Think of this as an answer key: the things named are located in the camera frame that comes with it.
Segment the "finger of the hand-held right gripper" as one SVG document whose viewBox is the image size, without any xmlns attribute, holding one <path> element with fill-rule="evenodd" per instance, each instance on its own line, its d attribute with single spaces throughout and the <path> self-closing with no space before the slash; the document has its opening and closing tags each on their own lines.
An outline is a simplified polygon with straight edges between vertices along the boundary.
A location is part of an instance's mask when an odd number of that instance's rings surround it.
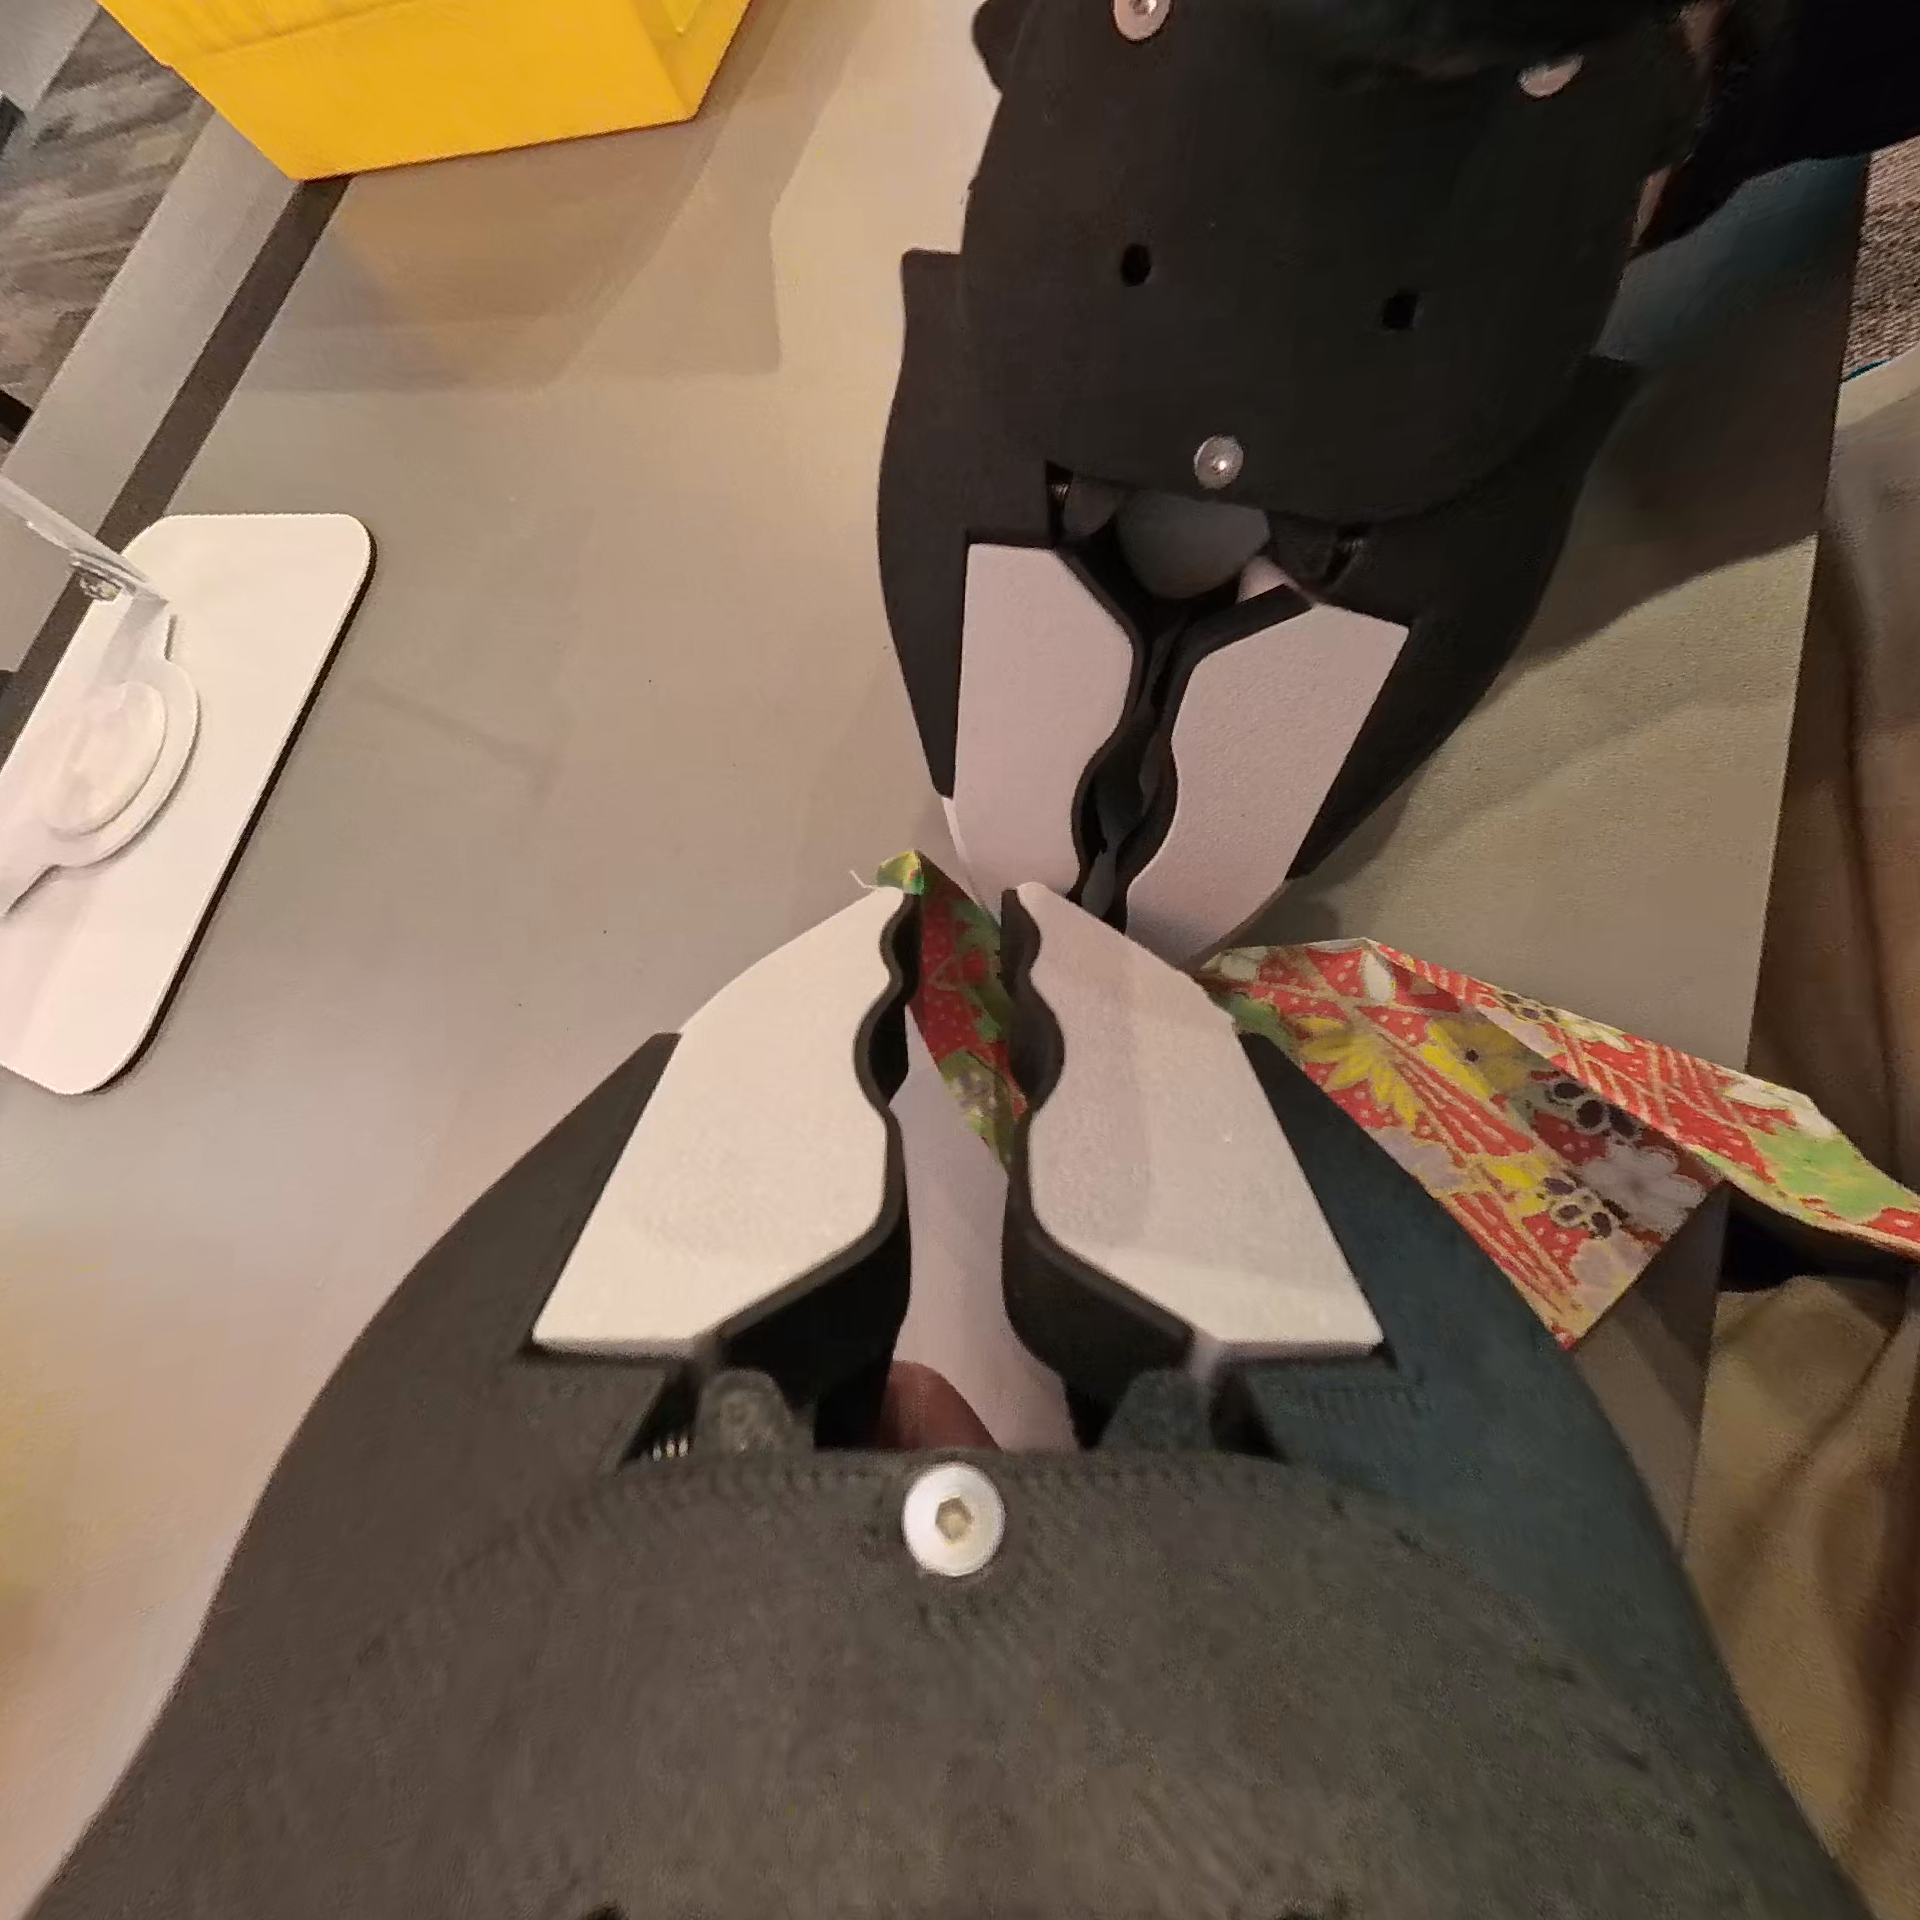
<svg viewBox="0 0 1920 1920">
<path fill-rule="evenodd" d="M 965 575 L 949 837 L 972 895 L 1027 881 L 1073 894 L 1092 861 L 1091 792 L 1136 698 L 1136 608 L 1066 553 L 980 542 Z"/>
<path fill-rule="evenodd" d="M 1184 639 L 1121 840 L 1121 927 L 1188 965 L 1260 921 L 1293 876 L 1410 627 L 1245 602 Z"/>
</svg>

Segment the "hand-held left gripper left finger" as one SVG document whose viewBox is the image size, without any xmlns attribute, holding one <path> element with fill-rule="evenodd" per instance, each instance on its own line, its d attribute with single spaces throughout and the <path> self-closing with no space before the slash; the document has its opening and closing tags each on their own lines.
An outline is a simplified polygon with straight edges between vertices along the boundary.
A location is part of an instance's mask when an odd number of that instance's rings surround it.
<svg viewBox="0 0 1920 1920">
<path fill-rule="evenodd" d="M 905 1079 L 920 899 L 879 884 L 669 1037 L 533 1327 L 615 1358 L 884 1358 L 905 1317 Z"/>
</svg>

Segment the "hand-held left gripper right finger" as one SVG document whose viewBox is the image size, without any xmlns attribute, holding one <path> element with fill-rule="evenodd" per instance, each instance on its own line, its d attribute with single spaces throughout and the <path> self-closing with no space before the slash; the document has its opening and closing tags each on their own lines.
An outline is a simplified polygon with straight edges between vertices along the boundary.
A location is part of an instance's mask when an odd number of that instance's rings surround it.
<svg viewBox="0 0 1920 1920">
<path fill-rule="evenodd" d="M 1038 881 L 1002 899 L 1002 1291 L 1051 1368 L 1342 1362 L 1384 1333 L 1231 1015 Z"/>
</svg>

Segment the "floral patterned origami paper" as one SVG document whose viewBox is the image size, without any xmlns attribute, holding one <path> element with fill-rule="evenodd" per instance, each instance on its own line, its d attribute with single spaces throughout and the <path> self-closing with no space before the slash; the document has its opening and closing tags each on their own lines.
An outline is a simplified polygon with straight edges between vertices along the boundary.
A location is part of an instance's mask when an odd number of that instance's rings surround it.
<svg viewBox="0 0 1920 1920">
<path fill-rule="evenodd" d="M 893 858 L 879 884 L 920 899 L 912 1016 L 1008 1185 L 1024 1098 L 1008 1057 L 1002 921 L 920 851 Z M 1564 1348 L 1723 1188 L 1796 1227 L 1915 1260 L 1915 1191 L 1800 1091 L 1366 937 L 1226 948 L 1176 969 L 1231 1015 L 1256 1074 L 1267 1061 L 1297 1068 L 1465 1229 Z M 1319 1206 L 1337 1234 L 1331 1199 Z M 1383 1353 L 1386 1284 L 1362 1281 L 1360 1249 L 1339 1244 L 1379 1320 Z M 1058 1370 L 1076 1391 L 1116 1395 L 1151 1368 Z"/>
</svg>

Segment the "person's beige pants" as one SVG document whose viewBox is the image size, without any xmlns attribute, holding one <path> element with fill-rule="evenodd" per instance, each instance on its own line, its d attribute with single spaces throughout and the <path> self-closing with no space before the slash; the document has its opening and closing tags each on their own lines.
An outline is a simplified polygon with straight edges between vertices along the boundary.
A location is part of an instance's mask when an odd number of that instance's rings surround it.
<svg viewBox="0 0 1920 1920">
<path fill-rule="evenodd" d="M 1749 1061 L 1915 1185 L 1915 352 L 1840 403 Z M 1719 1307 L 1688 1558 L 1831 1851 L 1915 1915 L 1915 1271 L 1789 1266 Z"/>
</svg>

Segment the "yellow box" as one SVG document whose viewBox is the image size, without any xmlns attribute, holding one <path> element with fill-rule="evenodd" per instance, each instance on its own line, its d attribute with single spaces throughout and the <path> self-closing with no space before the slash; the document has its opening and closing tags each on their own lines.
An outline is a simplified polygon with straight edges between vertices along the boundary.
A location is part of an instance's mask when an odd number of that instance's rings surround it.
<svg viewBox="0 0 1920 1920">
<path fill-rule="evenodd" d="M 106 1 L 289 178 L 691 120 L 746 1 Z"/>
</svg>

